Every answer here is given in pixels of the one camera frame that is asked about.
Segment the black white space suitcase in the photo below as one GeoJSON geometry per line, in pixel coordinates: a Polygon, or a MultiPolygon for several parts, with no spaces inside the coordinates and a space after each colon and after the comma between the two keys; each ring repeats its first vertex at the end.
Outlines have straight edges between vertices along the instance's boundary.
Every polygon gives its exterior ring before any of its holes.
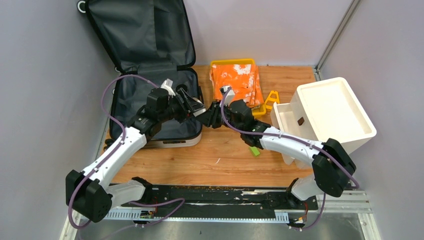
{"type": "Polygon", "coordinates": [[[114,85],[107,144],[122,133],[131,117],[146,103],[154,86],[172,80],[203,99],[193,69],[196,51],[185,3],[182,0],[80,0],[102,46],[123,79],[114,85]]]}

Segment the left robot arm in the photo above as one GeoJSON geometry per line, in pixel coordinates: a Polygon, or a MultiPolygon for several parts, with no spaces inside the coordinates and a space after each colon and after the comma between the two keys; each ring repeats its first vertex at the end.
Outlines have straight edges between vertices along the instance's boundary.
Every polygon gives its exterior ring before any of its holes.
{"type": "Polygon", "coordinates": [[[206,111],[204,104],[180,88],[175,93],[154,88],[143,105],[123,128],[120,137],[82,171],[70,171],[65,178],[68,218],[73,211],[98,223],[112,208],[135,201],[149,206],[153,193],[148,183],[135,177],[126,183],[111,185],[118,171],[142,149],[169,120],[184,122],[206,111]]]}

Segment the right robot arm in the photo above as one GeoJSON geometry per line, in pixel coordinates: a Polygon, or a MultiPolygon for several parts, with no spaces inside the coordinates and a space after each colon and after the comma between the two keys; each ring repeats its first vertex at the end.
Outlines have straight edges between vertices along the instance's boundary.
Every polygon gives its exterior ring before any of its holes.
{"type": "Polygon", "coordinates": [[[240,133],[249,146],[278,152],[305,163],[313,173],[296,178],[285,195],[286,204],[298,209],[315,195],[325,193],[338,198],[353,180],[357,167],[340,142],[329,138],[325,142],[301,138],[279,130],[254,118],[242,100],[223,105],[214,101],[195,118],[206,127],[228,127],[240,133]]]}

